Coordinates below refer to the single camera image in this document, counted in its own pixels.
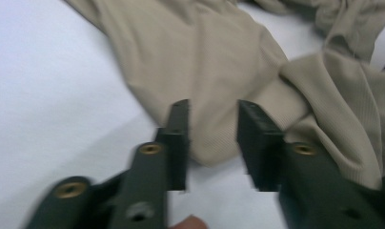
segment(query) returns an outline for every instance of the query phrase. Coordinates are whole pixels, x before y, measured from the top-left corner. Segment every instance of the cloth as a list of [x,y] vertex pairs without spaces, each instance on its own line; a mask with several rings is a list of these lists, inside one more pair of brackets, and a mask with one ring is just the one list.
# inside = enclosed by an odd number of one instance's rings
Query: cloth
[[[109,37],[130,89],[157,123],[164,124],[173,102],[191,100],[198,162],[211,166],[238,154],[235,101],[246,99],[263,106],[288,141],[320,144],[345,177],[379,186],[385,128],[374,125],[385,124],[385,77],[374,84],[380,74],[359,61],[371,59],[385,0],[291,1],[316,8],[315,23],[327,33],[325,51],[291,63],[267,29],[230,1],[68,2]],[[338,63],[351,64],[338,71]],[[349,90],[350,79],[357,88]]]

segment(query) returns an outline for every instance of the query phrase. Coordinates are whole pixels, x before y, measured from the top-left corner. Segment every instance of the brass screw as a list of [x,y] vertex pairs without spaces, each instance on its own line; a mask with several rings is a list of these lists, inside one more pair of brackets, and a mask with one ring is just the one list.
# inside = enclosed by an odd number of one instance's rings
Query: brass screw
[[59,186],[55,195],[58,198],[75,198],[85,192],[87,185],[81,182],[65,183]]
[[304,156],[313,156],[316,154],[316,151],[307,145],[296,145],[294,146],[294,151]]
[[160,152],[162,148],[159,145],[149,144],[144,145],[139,149],[139,152],[145,155],[154,155]]

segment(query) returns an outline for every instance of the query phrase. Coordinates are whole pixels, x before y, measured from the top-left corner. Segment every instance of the garment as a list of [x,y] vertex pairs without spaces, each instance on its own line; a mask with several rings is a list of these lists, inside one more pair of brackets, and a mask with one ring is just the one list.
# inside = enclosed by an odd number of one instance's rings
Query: garment
[[[245,99],[261,105],[287,141],[323,146],[344,177],[379,186],[385,73],[360,61],[370,60],[385,25],[385,0],[291,1],[317,8],[315,23],[327,34],[323,51],[293,62],[233,1],[68,2],[109,37],[127,84],[159,125],[173,102],[191,101],[192,157],[201,164],[238,154],[236,100]],[[287,1],[256,2],[293,10]]]

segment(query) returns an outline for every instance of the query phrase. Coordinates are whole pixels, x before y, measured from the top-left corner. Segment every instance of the ribbed fabric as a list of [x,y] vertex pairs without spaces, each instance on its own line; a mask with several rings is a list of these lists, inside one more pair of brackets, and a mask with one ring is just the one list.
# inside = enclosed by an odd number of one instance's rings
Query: ribbed fabric
[[[260,104],[288,141],[324,146],[342,174],[385,174],[385,73],[371,69],[385,0],[291,0],[317,9],[325,50],[288,63],[270,33],[226,0],[68,0],[111,40],[127,84],[159,125],[191,100],[192,157],[238,154],[236,100]],[[286,1],[256,0],[288,12]]]

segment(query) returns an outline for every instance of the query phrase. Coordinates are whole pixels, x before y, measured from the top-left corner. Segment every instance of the white surface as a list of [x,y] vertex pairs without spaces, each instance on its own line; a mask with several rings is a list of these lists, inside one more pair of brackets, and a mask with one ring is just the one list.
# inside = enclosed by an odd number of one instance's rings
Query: white surface
[[[322,45],[309,17],[240,8],[289,58]],[[385,64],[385,31],[372,63]],[[154,128],[104,34],[60,1],[0,0],[0,228],[22,227],[61,178],[99,182],[126,169]],[[171,193],[171,224],[194,214],[212,229],[283,228],[275,195],[256,192],[244,172],[240,158],[214,168],[191,162],[189,192]]]

